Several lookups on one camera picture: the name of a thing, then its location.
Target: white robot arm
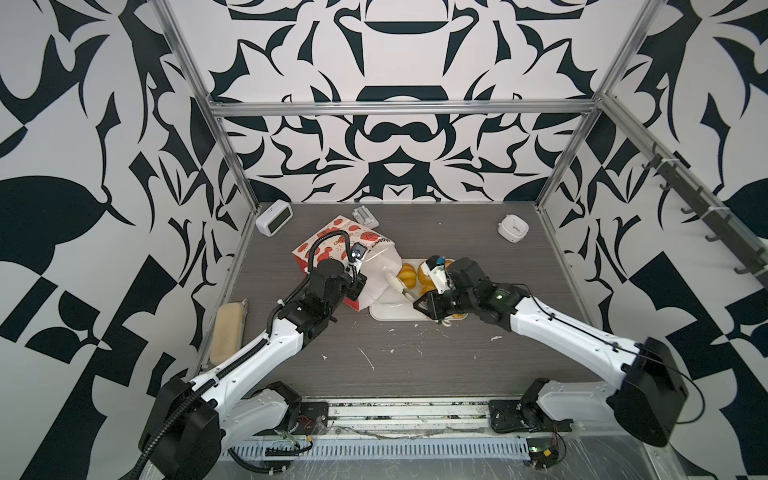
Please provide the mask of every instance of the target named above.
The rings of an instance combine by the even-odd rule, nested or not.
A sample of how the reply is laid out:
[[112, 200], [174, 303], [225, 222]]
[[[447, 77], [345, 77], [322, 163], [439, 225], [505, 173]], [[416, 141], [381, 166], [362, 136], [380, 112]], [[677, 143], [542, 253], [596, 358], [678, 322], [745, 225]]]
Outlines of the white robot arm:
[[[337, 235], [344, 237], [349, 265], [325, 259], [312, 268], [316, 248]], [[267, 327], [259, 336], [191, 381], [176, 378], [163, 385], [139, 440], [142, 453], [130, 478], [138, 479], [149, 460], [168, 479], [203, 478], [222, 449], [264, 430], [291, 430], [301, 403], [291, 388], [275, 382], [246, 397], [267, 373], [300, 352], [329, 322], [335, 322], [333, 312], [345, 298], [358, 297], [366, 284], [365, 276], [358, 273], [365, 252], [359, 243], [350, 247], [349, 235], [343, 230], [320, 237], [310, 248], [307, 276], [270, 312]], [[308, 448], [311, 442], [287, 455]], [[272, 472], [270, 468], [242, 465], [252, 472]]]
[[522, 284], [493, 283], [469, 258], [447, 269], [441, 257], [430, 257], [425, 264], [435, 285], [447, 287], [425, 293], [413, 303], [416, 310], [435, 321], [474, 313], [486, 323], [550, 346], [605, 381], [539, 379], [523, 395], [518, 418], [508, 424], [540, 429], [557, 420], [613, 417], [643, 442], [669, 442], [688, 391], [665, 344], [652, 338], [637, 343], [579, 322], [532, 296]]

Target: red tomato print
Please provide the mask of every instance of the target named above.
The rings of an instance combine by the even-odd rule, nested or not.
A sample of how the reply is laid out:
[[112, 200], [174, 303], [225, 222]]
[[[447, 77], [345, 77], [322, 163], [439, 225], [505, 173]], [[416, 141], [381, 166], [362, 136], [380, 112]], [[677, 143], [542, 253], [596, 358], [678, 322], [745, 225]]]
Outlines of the red tomato print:
[[336, 230], [338, 230], [338, 229], [339, 229], [338, 227], [331, 227], [331, 228], [326, 228], [325, 230], [323, 230], [322, 232], [319, 232], [319, 233], [317, 234], [317, 238], [320, 238], [320, 237], [322, 237], [323, 235], [327, 235], [328, 233], [331, 233], [331, 232], [335, 232], [335, 231], [336, 231]]
[[331, 248], [331, 247], [326, 247], [326, 251], [325, 251], [325, 252], [323, 252], [323, 254], [322, 254], [322, 255], [320, 255], [319, 257], [317, 257], [317, 263], [320, 263], [320, 262], [322, 262], [322, 261], [323, 261], [323, 260], [325, 260], [326, 258], [330, 258], [330, 257], [331, 257], [331, 252], [332, 252], [332, 251], [333, 251], [333, 248]]

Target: dark wood tabletop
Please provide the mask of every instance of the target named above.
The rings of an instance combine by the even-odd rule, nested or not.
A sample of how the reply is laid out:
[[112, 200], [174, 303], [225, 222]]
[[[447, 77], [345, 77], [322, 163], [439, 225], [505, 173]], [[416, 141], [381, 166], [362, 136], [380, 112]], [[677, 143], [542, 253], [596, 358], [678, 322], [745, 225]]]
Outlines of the dark wood tabletop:
[[[259, 335], [266, 315], [302, 279], [291, 251], [354, 204], [294, 204], [293, 219], [274, 237], [254, 231], [232, 301], [249, 299], [243, 344]], [[496, 282], [526, 283], [550, 306], [582, 319], [563, 272], [529, 203], [373, 204], [376, 231], [402, 258], [469, 257]], [[496, 231], [505, 215], [528, 222], [510, 243]], [[520, 394], [538, 377], [561, 382], [598, 378], [533, 339], [470, 315], [444, 327], [430, 322], [380, 322], [368, 310], [342, 305], [338, 323], [262, 382], [281, 380], [310, 396], [485, 396]]]

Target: metal grate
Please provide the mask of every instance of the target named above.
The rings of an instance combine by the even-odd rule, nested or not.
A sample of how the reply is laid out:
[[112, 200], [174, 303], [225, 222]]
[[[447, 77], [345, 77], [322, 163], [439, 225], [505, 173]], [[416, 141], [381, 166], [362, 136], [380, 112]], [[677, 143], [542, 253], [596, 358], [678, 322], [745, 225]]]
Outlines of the metal grate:
[[[246, 460], [264, 460], [264, 449], [278, 446], [284, 441], [246, 440], [235, 447], [235, 452]], [[230, 460], [227, 452], [221, 459]], [[269, 460], [296, 457], [268, 457]], [[421, 458], [508, 458], [529, 460], [525, 439], [316, 439], [311, 450], [303, 453], [305, 460], [377, 460]]]

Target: metal rail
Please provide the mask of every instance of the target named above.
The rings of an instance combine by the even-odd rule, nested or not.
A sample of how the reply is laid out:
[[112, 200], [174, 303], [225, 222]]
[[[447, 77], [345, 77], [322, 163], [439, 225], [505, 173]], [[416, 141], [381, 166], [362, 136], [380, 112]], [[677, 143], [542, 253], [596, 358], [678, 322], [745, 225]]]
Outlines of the metal rail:
[[256, 212], [259, 207], [259, 201], [256, 199], [256, 195], [253, 194], [250, 182], [246, 177], [245, 171], [243, 171], [243, 164], [240, 162], [240, 157], [237, 156], [234, 148], [232, 148], [227, 132], [224, 131], [220, 121], [214, 117], [214, 114], [210, 109], [208, 90], [205, 88], [203, 79], [200, 77], [199, 70], [197, 70], [197, 66], [194, 63], [189, 47], [187, 47], [187, 43], [184, 41], [181, 29], [176, 22], [176, 18], [168, 4], [168, 0], [151, 0], [150, 3], [153, 5], [157, 20], [160, 22], [163, 29], [165, 41], [168, 42], [170, 50], [179, 61], [181, 73], [184, 74], [184, 79], [187, 80], [187, 83], [192, 90], [192, 94], [197, 101], [197, 106], [203, 114], [203, 119], [205, 119], [208, 129], [221, 148], [222, 154], [224, 155], [224, 161], [227, 162], [227, 166], [230, 168], [230, 171], [235, 178], [237, 187], [245, 197], [245, 201], [248, 203], [250, 210]]
[[213, 102], [216, 117], [269, 117], [285, 115], [392, 115], [392, 114], [506, 114], [584, 113], [594, 108], [590, 99], [445, 100], [445, 101], [328, 101], [328, 102]]
[[[603, 81], [600, 83], [600, 86], [592, 97], [595, 101], [597, 101], [603, 94], [613, 91], [618, 82], [622, 79], [624, 73], [627, 71], [629, 62], [635, 54], [637, 54], [643, 41], [645, 41], [657, 13], [666, 4], [667, 0], [646, 0], [643, 4], [640, 13], [637, 14], [634, 24], [630, 28], [627, 37], [624, 39], [621, 48], [619, 48], [619, 51], [616, 54], [616, 58], [614, 58]], [[599, 110], [594, 110], [582, 117], [581, 123], [574, 130], [571, 139], [568, 141], [563, 153], [558, 158], [554, 170], [552, 171], [552, 175], [549, 176], [544, 188], [541, 189], [541, 193], [538, 195], [538, 199], [536, 199], [536, 204], [539, 208], [545, 208], [547, 202], [552, 198], [552, 195], [554, 195], [554, 192], [558, 190], [565, 173], [576, 158], [578, 149], [584, 143], [587, 136], [589, 136], [599, 117]]]

